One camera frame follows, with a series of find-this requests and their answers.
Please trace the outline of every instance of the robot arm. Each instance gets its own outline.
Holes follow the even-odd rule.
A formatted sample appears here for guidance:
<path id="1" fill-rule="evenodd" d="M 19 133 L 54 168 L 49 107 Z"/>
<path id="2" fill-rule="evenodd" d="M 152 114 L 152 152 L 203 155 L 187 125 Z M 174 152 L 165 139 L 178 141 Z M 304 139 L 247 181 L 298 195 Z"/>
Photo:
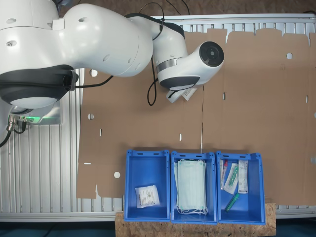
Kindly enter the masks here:
<path id="1" fill-rule="evenodd" d="M 74 69 L 131 77 L 153 55 L 160 85 L 182 93 L 210 80 L 224 61 L 214 43 L 188 55 L 178 25 L 165 23 L 156 38 L 162 21 L 140 13 L 124 17 L 80 4 L 59 19 L 53 1 L 9 2 L 0 0 L 0 133 L 13 106 L 35 109 L 60 100 L 78 79 Z"/>

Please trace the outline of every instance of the brown cardboard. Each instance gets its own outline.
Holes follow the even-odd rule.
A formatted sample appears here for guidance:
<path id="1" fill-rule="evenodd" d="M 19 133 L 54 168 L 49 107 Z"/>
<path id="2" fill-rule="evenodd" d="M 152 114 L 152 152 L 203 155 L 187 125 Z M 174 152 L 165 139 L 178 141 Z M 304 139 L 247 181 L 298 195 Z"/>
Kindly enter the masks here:
<path id="1" fill-rule="evenodd" d="M 223 74 L 204 87 L 204 151 L 261 153 L 265 195 L 278 204 L 316 203 L 312 50 L 315 55 L 306 35 L 282 36 L 275 29 L 257 30 L 255 36 L 232 32 Z M 213 87 L 221 93 L 210 95 Z"/>
<path id="2" fill-rule="evenodd" d="M 262 154 L 265 195 L 277 204 L 316 204 L 315 34 L 311 47 L 306 35 L 282 36 L 276 29 L 259 29 L 255 36 L 231 32 L 227 44 L 226 34 L 225 29 L 186 33 L 189 53 L 206 40 L 225 53 L 223 68 L 189 101 L 171 104 L 158 85 L 156 104 L 150 107 L 151 65 L 135 77 L 84 90 L 78 198 L 96 198 L 95 185 L 101 197 L 121 197 L 128 149 L 200 152 L 203 128 L 203 152 Z M 85 82 L 108 76 L 92 78 L 86 70 Z M 88 120 L 89 113 L 94 120 Z"/>
<path id="3" fill-rule="evenodd" d="M 188 53 L 203 43 L 206 36 L 186 34 Z M 102 73 L 92 78 L 85 70 L 85 83 L 99 83 L 109 77 Z M 114 77 L 105 86 L 85 89 L 81 109 L 78 198 L 120 198 L 125 188 L 128 149 L 162 149 L 200 152 L 202 124 L 202 87 L 189 101 L 175 103 L 166 99 L 167 90 L 157 84 L 154 106 L 147 103 L 147 91 L 153 81 L 151 64 L 131 78 Z M 94 120 L 87 115 L 93 114 Z"/>

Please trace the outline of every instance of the blue plastic bin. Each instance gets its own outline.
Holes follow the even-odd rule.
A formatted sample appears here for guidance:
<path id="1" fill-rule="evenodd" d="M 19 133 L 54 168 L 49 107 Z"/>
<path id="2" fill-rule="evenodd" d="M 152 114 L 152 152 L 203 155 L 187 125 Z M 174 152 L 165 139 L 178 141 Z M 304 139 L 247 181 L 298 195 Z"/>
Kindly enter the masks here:
<path id="1" fill-rule="evenodd" d="M 184 215 L 178 213 L 176 206 L 177 187 L 174 177 L 174 163 L 181 159 L 202 159 L 206 163 L 205 191 L 208 208 L 208 213 L 206 216 L 198 214 Z M 215 154 L 189 154 L 172 152 L 171 162 L 171 222 L 174 224 L 217 225 Z"/>
<path id="2" fill-rule="evenodd" d="M 170 221 L 169 151 L 127 151 L 124 221 Z M 137 208 L 135 188 L 156 185 L 160 205 Z"/>
<path id="3" fill-rule="evenodd" d="M 248 193 L 239 194 L 229 212 L 225 211 L 232 197 L 238 193 L 238 185 L 234 195 L 221 190 L 220 160 L 228 160 L 225 182 L 231 170 L 232 163 L 239 160 L 248 160 Z M 265 225 L 265 195 L 263 186 L 263 171 L 261 155 L 254 154 L 225 154 L 216 153 L 217 161 L 217 194 L 218 194 L 218 221 L 226 224 Z"/>

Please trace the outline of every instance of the face mask stack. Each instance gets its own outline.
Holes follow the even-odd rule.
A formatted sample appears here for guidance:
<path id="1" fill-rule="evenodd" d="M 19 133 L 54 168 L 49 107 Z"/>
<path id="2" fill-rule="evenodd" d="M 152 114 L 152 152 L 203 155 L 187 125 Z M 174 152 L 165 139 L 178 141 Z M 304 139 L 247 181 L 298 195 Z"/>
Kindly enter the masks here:
<path id="1" fill-rule="evenodd" d="M 205 192 L 205 162 L 180 160 L 174 164 L 180 214 L 207 214 Z"/>

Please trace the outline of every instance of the wire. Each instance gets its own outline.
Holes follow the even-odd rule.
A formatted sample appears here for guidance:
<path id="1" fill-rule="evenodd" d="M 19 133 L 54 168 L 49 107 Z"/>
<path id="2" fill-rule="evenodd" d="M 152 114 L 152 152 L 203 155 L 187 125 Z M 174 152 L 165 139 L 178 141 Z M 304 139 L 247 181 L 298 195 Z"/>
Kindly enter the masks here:
<path id="1" fill-rule="evenodd" d="M 78 85 L 75 86 L 76 89 L 79 88 L 91 88 L 91 87 L 97 87 L 97 86 L 102 86 L 106 83 L 108 83 L 113 76 L 110 76 L 107 80 L 100 84 L 93 84 L 93 85 Z M 62 86 L 62 85 L 51 85 L 51 84 L 40 84 L 40 83 L 22 83 L 22 82 L 0 82 L 1 86 L 35 86 L 35 87 L 45 87 L 45 88 L 63 88 L 63 89 L 70 89 L 70 86 Z"/>
<path id="2" fill-rule="evenodd" d="M 156 99 L 157 99 L 157 86 L 156 86 L 156 82 L 158 81 L 158 78 L 156 79 L 153 57 L 152 57 L 152 68 L 153 68 L 154 82 L 150 85 L 150 87 L 149 87 L 149 89 L 148 89 L 148 92 L 147 92 L 147 102 L 148 102 L 148 104 L 149 104 L 150 106 L 153 106 L 154 103 L 156 102 Z M 154 86 L 154 88 L 155 88 L 155 98 L 154 98 L 153 103 L 151 104 L 150 101 L 149 101 L 149 92 L 150 92 L 150 89 L 151 89 L 153 86 Z"/>
<path id="3" fill-rule="evenodd" d="M 312 13 L 312 14 L 316 15 L 316 11 L 304 11 L 303 13 Z"/>
<path id="4" fill-rule="evenodd" d="M 153 41 L 154 41 L 154 40 L 157 39 L 157 38 L 161 35 L 161 33 L 162 33 L 165 18 L 164 18 L 164 11 L 163 11 L 163 8 L 162 8 L 161 5 L 160 5 L 159 3 L 157 3 L 157 2 L 149 2 L 149 3 L 145 4 L 145 5 L 143 5 L 142 8 L 140 9 L 139 13 L 143 10 L 143 8 L 144 8 L 145 6 L 147 6 L 147 5 L 149 5 L 149 4 L 157 4 L 157 5 L 161 8 L 161 10 L 162 10 L 162 19 L 161 19 L 161 25 L 160 25 L 160 32 L 159 32 L 159 34 L 153 39 Z M 150 85 L 150 87 L 149 87 L 149 89 L 148 89 L 148 92 L 147 92 L 147 102 L 148 102 L 148 104 L 149 104 L 150 106 L 153 106 L 154 103 L 156 102 L 156 99 L 157 99 L 157 86 L 156 86 L 156 82 L 158 81 L 158 78 L 156 78 L 156 75 L 155 75 L 155 68 L 154 68 L 153 56 L 152 56 L 152 69 L 153 69 L 154 81 L 153 81 L 153 83 Z M 155 98 L 154 98 L 153 103 L 150 103 L 150 101 L 149 101 L 149 92 L 150 92 L 150 90 L 151 90 L 151 88 L 152 88 L 153 86 L 154 86 L 154 89 L 155 89 Z"/>
<path id="5" fill-rule="evenodd" d="M 100 84 L 93 84 L 93 85 L 77 85 L 75 88 L 79 89 L 79 88 L 91 88 L 91 87 L 97 87 L 97 86 L 102 86 L 106 83 L 108 83 L 114 76 L 110 76 L 108 79 L 106 79 L 104 82 L 100 83 Z"/>
<path id="6" fill-rule="evenodd" d="M 8 141 L 9 138 L 10 138 L 10 136 L 11 136 L 11 132 L 8 131 L 8 133 L 7 133 L 7 135 L 6 135 L 5 139 L 4 139 L 4 141 L 0 143 L 0 148 L 3 147 L 3 146 L 5 145 L 5 143 L 7 143 L 7 141 Z"/>
<path id="7" fill-rule="evenodd" d="M 26 130 L 26 124 L 27 124 L 26 121 L 23 121 L 23 122 L 22 122 L 22 131 L 19 132 L 19 131 L 17 131 L 17 130 L 14 130 L 14 132 L 17 133 L 17 134 L 22 134 L 23 132 L 25 132 L 25 130 Z"/>
<path id="8" fill-rule="evenodd" d="M 167 1 L 171 6 L 173 6 L 173 8 L 174 8 L 180 15 L 182 15 L 182 14 L 176 9 L 176 7 L 171 4 L 171 2 L 169 2 L 168 0 L 166 0 L 166 1 Z"/>
<path id="9" fill-rule="evenodd" d="M 161 5 L 160 5 L 159 3 L 157 3 L 157 2 L 149 2 L 149 3 L 147 3 L 147 4 L 145 4 L 145 5 L 142 6 L 142 8 L 140 9 L 139 13 L 143 10 L 143 8 L 144 8 L 145 6 L 147 6 L 147 5 L 149 5 L 149 4 L 157 4 L 157 5 L 161 8 L 161 10 L 162 10 L 162 19 L 161 19 L 162 24 L 161 24 L 161 28 L 160 28 L 159 34 L 153 39 L 153 40 L 155 40 L 155 39 L 157 39 L 157 38 L 161 35 L 162 30 L 163 30 L 164 20 L 165 20 L 165 18 L 164 18 L 164 11 L 163 11 L 163 9 L 162 9 L 162 7 L 161 7 Z"/>
<path id="10" fill-rule="evenodd" d="M 47 231 L 47 233 L 43 235 L 43 237 L 47 237 L 50 234 L 50 232 L 57 226 L 57 224 L 58 223 L 55 223 L 54 225 L 52 225 L 50 229 Z"/>
<path id="11" fill-rule="evenodd" d="M 46 88 L 64 88 L 69 89 L 70 86 L 63 85 L 51 85 L 51 84 L 40 84 L 40 83 L 24 83 L 24 82 L 0 82 L 2 86 L 35 86 L 35 87 L 46 87 Z"/>
<path id="12" fill-rule="evenodd" d="M 183 0 L 181 0 L 183 3 L 184 3 L 184 5 L 187 7 L 187 10 L 188 10 L 188 14 L 190 14 L 190 10 L 189 10 L 189 7 L 188 7 L 188 5 L 185 3 L 185 1 L 183 1 Z"/>

